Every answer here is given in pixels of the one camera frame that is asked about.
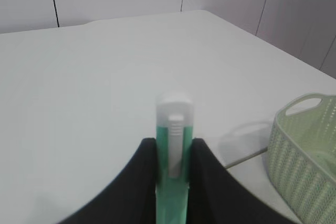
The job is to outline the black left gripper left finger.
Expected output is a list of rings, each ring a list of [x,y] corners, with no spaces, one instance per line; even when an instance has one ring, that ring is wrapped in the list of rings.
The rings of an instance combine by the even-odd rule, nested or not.
[[[61,223],[156,223],[156,141],[145,138],[118,176]]]

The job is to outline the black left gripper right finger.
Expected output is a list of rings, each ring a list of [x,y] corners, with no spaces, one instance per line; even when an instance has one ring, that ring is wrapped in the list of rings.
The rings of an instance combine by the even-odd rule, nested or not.
[[[301,223],[269,181],[266,153],[225,168],[193,140],[187,223]]]

